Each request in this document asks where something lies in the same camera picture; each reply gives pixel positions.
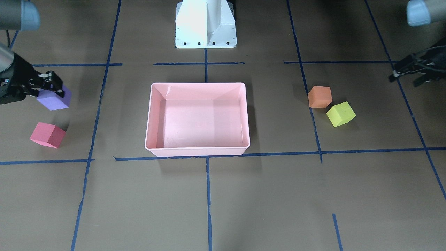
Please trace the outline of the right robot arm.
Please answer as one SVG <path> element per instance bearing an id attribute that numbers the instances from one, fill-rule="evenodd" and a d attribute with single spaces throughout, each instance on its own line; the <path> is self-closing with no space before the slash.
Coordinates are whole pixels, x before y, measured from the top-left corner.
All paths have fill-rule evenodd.
<path id="1" fill-rule="evenodd" d="M 0 4 L 1 30 L 37 30 L 40 13 L 37 7 L 25 0 L 2 0 Z M 52 70 L 40 73 L 9 45 L 0 49 L 1 104 L 35 97 L 48 110 L 68 108 L 71 92 Z"/>

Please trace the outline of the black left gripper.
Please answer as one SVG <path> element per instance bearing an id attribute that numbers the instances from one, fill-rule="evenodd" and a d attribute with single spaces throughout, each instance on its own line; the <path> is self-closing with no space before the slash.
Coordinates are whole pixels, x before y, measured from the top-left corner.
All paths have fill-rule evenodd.
<path id="1" fill-rule="evenodd" d="M 429 74 L 445 78 L 445 52 L 445 47 L 430 47 L 417 52 L 414 56 L 406 56 L 392 65 L 389 81 L 394 82 L 408 74 L 424 74 L 423 69 Z"/>

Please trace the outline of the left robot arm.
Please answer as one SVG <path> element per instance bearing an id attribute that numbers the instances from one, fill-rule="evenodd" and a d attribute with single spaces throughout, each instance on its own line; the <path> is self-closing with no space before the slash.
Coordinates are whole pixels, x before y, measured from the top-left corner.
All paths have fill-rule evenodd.
<path id="1" fill-rule="evenodd" d="M 409 26 L 423 26 L 446 18 L 444 0 L 410 0 L 406 8 Z M 390 82 L 409 74 L 420 74 L 413 81 L 418 87 L 424 83 L 439 81 L 446 76 L 446 40 L 442 38 L 427 49 L 411 53 L 394 65 Z"/>

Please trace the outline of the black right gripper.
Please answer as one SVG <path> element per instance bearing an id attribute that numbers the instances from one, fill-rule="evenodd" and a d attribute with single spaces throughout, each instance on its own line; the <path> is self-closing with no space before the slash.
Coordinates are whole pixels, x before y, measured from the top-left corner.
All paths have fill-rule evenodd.
<path id="1" fill-rule="evenodd" d="M 61 98 L 65 97 L 63 81 L 52 70 L 43 74 L 36 70 L 15 70 L 14 86 L 16 100 L 24 100 L 26 96 L 37 98 L 46 95 L 44 91 L 52 92 Z"/>

